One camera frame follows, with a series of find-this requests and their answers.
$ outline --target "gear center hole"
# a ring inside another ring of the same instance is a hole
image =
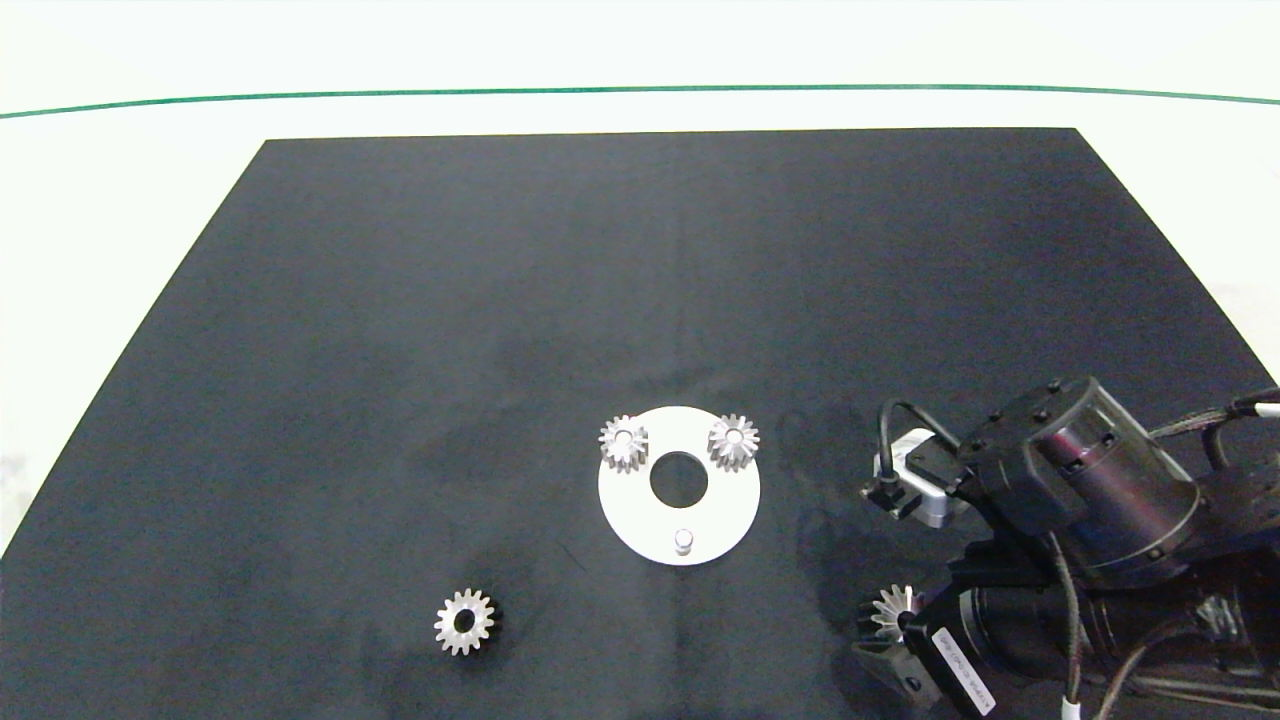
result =
[[[669,452],[654,461],[649,486],[668,507],[689,507],[707,495],[707,469],[687,452]]]
[[[470,633],[476,624],[476,614],[470,610],[460,610],[453,616],[453,629],[460,633]]]

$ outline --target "screw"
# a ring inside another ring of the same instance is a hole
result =
[[[694,533],[690,530],[676,530],[676,555],[689,555],[694,548]]]

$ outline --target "green line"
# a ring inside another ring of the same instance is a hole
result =
[[[178,105],[184,102],[227,102],[230,100],[292,100],[298,97],[404,97],[413,95],[602,95],[617,92],[768,92],[809,90],[987,90],[1015,92],[1074,92],[1079,95],[1129,95],[1137,97],[1171,97],[1176,100],[1212,100],[1216,102],[1252,102],[1280,105],[1272,97],[1243,95],[1210,95],[1203,92],[1169,92],[1164,90],[1124,90],[1119,87],[1076,87],[1068,85],[982,85],[982,83],[828,83],[828,85],[637,85],[602,87],[460,87],[440,90],[321,90],[315,92],[246,92],[241,95],[193,95],[189,97],[156,97],[151,100],[123,100],[95,105],[69,105],[41,110],[0,113],[0,120],[29,118],[32,115],[58,115],[114,110],[146,105]]]

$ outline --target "white cable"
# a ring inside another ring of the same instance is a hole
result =
[[[1080,703],[1068,702],[1066,696],[1062,697],[1062,720],[1080,720]]]

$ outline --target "spur gear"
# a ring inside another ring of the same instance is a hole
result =
[[[480,650],[480,641],[489,639],[489,629],[497,624],[492,605],[493,598],[484,597],[480,591],[454,592],[453,598],[444,598],[444,610],[436,610],[440,620],[431,625],[440,630],[435,639],[442,641],[440,650],[457,655],[468,655]]]
[[[759,448],[760,432],[745,415],[721,415],[707,436],[712,461],[726,470],[746,468]]]
[[[600,429],[600,452],[614,470],[639,470],[649,455],[649,433],[630,415],[613,418]]]
[[[881,591],[881,600],[873,600],[872,607],[877,610],[868,620],[876,628],[874,637],[891,643],[902,642],[902,628],[897,624],[904,612],[919,612],[922,607],[920,596],[911,589],[911,585],[900,588],[897,584],[891,589]]]

